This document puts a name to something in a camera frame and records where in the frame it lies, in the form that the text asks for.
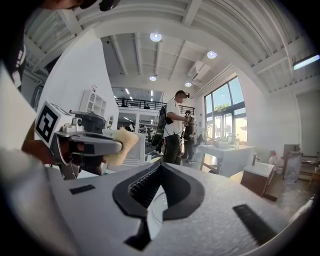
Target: fluorescent light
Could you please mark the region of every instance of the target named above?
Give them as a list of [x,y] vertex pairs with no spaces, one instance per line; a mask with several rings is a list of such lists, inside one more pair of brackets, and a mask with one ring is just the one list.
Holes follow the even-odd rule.
[[214,59],[215,57],[217,57],[217,54],[214,51],[210,50],[208,51],[207,56],[209,59]]
[[157,80],[157,78],[156,78],[154,75],[150,76],[149,79],[150,79],[152,82],[154,82],[154,81]]
[[150,34],[150,39],[154,42],[159,42],[162,38],[161,34],[157,34],[157,33],[151,33]]
[[294,63],[293,64],[293,69],[294,70],[300,69],[300,68],[302,68],[302,67],[304,67],[306,65],[309,65],[310,63],[315,62],[315,61],[317,61],[319,59],[320,59],[320,55],[319,54],[315,55],[315,56],[309,56],[304,60],[300,60],[300,61]]

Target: railing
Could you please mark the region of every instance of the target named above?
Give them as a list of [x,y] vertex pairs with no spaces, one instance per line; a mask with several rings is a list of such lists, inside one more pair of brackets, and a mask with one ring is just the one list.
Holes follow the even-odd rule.
[[[145,109],[145,110],[155,110],[160,111],[161,108],[167,103],[158,102],[158,101],[149,101],[142,99],[116,99],[118,107],[122,108],[135,108],[135,109]],[[187,110],[190,110],[191,115],[195,115],[195,108],[191,106],[182,106],[179,105],[180,113],[184,114]]]

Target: white cabinet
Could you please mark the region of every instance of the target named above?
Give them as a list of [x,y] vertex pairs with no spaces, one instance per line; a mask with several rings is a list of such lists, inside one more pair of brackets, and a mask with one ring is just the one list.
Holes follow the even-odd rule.
[[79,111],[92,111],[101,117],[105,116],[106,102],[94,91],[85,90],[82,96]]

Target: white t-shirt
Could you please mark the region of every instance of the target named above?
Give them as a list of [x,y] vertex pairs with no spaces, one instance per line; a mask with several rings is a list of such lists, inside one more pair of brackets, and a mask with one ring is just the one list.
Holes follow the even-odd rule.
[[[174,99],[170,99],[166,104],[166,113],[169,112],[175,113],[176,115],[180,115],[180,109],[178,103]],[[166,124],[164,127],[163,136],[167,137],[170,135],[178,134],[181,136],[182,133],[182,121],[172,120],[173,123]]]

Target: faucet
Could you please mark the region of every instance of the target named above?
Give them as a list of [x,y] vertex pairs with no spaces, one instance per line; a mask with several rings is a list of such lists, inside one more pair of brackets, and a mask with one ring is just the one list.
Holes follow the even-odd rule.
[[253,160],[252,160],[252,166],[255,165],[256,160],[260,160],[260,159],[257,158],[257,155],[256,155],[256,154],[254,154],[254,155],[253,155]]

